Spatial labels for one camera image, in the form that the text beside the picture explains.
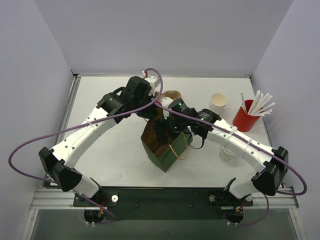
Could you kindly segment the green paper bag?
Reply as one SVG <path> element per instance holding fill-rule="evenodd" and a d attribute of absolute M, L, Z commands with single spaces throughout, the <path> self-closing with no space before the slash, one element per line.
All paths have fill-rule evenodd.
<path fill-rule="evenodd" d="M 167 172 L 176 160 L 185 160 L 187 158 L 188 147 L 193 137 L 188 133 L 180 133 L 171 144 L 162 145 L 157 140 L 153 129 L 153 121 L 158 118 L 164 118 L 161 109 L 157 110 L 155 117 L 147 121 L 140 139 L 150 161 L 163 172 Z"/>

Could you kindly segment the white paper cup with text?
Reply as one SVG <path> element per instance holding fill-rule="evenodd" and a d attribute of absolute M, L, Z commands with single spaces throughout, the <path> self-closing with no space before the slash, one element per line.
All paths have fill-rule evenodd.
<path fill-rule="evenodd" d="M 231 160 L 235 160 L 238 158 L 238 156 L 230 151 L 229 149 L 225 148 L 224 146 L 221 147 L 220 151 L 219 151 L 219 156 L 221 158 L 221 160 L 225 161 L 225 162 L 229 162 Z"/>

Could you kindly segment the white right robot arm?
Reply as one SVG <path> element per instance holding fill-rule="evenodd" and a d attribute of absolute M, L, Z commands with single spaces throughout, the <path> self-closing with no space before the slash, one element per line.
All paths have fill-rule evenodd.
<path fill-rule="evenodd" d="M 261 192 L 274 196 L 288 172 L 289 152 L 261 144 L 229 125 L 218 114 L 202 109 L 196 111 L 178 98 L 164 97 L 160 101 L 163 116 L 173 132 L 200 136 L 215 142 L 250 164 L 254 172 L 244 178 L 233 178 L 225 187 L 231 199 L 242 199 Z"/>

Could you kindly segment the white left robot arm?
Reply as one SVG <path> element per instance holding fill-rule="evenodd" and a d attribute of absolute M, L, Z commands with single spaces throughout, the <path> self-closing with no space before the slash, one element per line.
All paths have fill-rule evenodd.
<path fill-rule="evenodd" d="M 156 76 L 131 77 L 126 86 L 105 94 L 79 128 L 52 148 L 43 147 L 39 158 L 45 172 L 64 191 L 74 191 L 84 195 L 92 206 L 101 203 L 101 187 L 93 179 L 75 169 L 80 157 L 106 131 L 113 128 L 130 111 L 138 110 L 137 115 L 150 119 L 157 114 L 154 105 L 143 108 L 156 97 L 156 87 L 161 80 Z"/>

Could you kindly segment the brown cardboard cup carrier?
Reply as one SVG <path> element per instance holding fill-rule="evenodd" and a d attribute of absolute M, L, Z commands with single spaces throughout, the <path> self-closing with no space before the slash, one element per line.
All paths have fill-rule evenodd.
<path fill-rule="evenodd" d="M 167 90 L 161 93 L 160 97 L 158 98 L 158 101 L 161 101 L 163 98 L 170 98 L 174 101 L 182 98 L 182 95 L 177 90 Z"/>

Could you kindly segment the red straw holder cup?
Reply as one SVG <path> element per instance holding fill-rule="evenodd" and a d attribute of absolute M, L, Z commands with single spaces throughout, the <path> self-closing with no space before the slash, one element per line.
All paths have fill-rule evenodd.
<path fill-rule="evenodd" d="M 239 107 L 235 117 L 232 120 L 233 126 L 240 132 L 248 132 L 252 129 L 260 116 L 249 115 L 242 106 Z"/>

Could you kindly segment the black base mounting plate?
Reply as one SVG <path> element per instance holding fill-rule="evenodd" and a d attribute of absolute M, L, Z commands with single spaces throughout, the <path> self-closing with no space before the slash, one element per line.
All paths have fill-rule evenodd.
<path fill-rule="evenodd" d="M 223 212 L 251 207 L 222 187 L 102 187 L 107 220 L 219 220 Z"/>

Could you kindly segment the aluminium rail frame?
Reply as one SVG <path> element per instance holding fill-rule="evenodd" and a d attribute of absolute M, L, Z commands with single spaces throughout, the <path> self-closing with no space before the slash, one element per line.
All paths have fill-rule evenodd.
<path fill-rule="evenodd" d="M 69 94 L 69 103 L 63 119 L 63 128 L 80 124 L 89 114 L 89 110 L 104 94 L 124 86 L 129 76 L 79 75 L 73 81 Z M 228 98 L 224 118 L 231 123 L 240 106 L 240 92 L 246 98 L 252 98 L 254 91 L 249 78 L 205 78 L 205 77 L 163 77 L 163 90 L 178 90 L 183 99 L 197 110 L 209 107 L 209 98 L 214 93 L 223 93 Z M 166 172 L 162 172 L 148 159 L 140 135 L 146 122 L 136 115 L 124 120 L 118 126 L 107 131 L 91 146 L 80 159 L 77 169 L 91 176 L 100 185 L 107 187 L 138 188 L 215 188 L 225 187 L 232 178 L 243 178 L 253 168 L 242 159 L 225 162 L 219 157 L 220 146 L 217 143 L 205 143 L 202 150 L 189 149 L 186 160 L 177 160 Z M 269 214 L 266 220 L 255 224 L 258 230 L 267 223 L 275 223 L 271 210 L 285 210 L 289 214 L 289 226 L 292 226 L 294 212 L 299 207 L 296 197 L 276 194 L 268 196 Z M 93 210 L 98 207 L 72 191 L 63 192 L 52 186 L 37 189 L 31 203 L 34 210 Z"/>

